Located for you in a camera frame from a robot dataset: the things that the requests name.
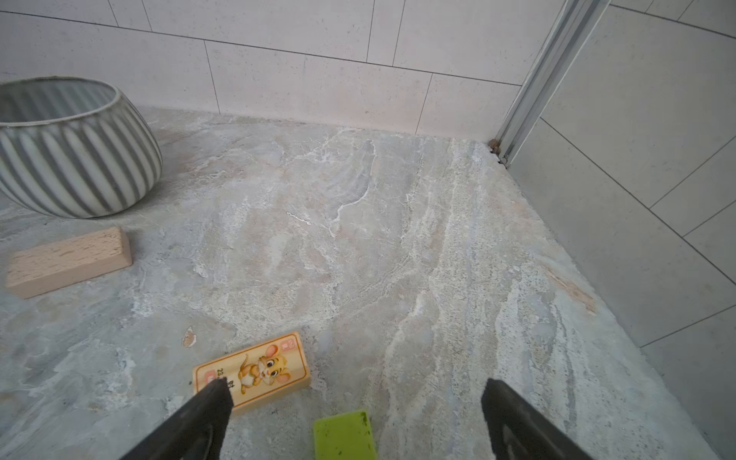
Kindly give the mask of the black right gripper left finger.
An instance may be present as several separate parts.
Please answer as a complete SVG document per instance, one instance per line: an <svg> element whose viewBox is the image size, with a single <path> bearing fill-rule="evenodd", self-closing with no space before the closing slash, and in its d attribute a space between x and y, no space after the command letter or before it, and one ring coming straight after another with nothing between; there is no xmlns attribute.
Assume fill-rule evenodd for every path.
<svg viewBox="0 0 736 460"><path fill-rule="evenodd" d="M234 404L214 379L122 459L219 459Z"/></svg>

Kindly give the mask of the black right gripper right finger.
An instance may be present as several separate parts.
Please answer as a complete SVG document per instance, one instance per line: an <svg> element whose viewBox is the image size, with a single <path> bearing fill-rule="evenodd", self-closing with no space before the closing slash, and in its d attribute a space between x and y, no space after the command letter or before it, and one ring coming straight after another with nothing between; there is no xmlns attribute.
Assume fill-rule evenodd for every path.
<svg viewBox="0 0 736 460"><path fill-rule="evenodd" d="M481 407L496 459L592 460L501 379L488 379Z"/></svg>

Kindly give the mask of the plain wooden block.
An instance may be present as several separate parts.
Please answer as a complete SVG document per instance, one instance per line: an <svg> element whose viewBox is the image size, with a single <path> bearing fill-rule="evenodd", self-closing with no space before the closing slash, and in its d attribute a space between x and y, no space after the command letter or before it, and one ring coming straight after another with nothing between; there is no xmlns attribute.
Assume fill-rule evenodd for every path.
<svg viewBox="0 0 736 460"><path fill-rule="evenodd" d="M6 287L24 299L132 265L130 240L119 227L13 253Z"/></svg>

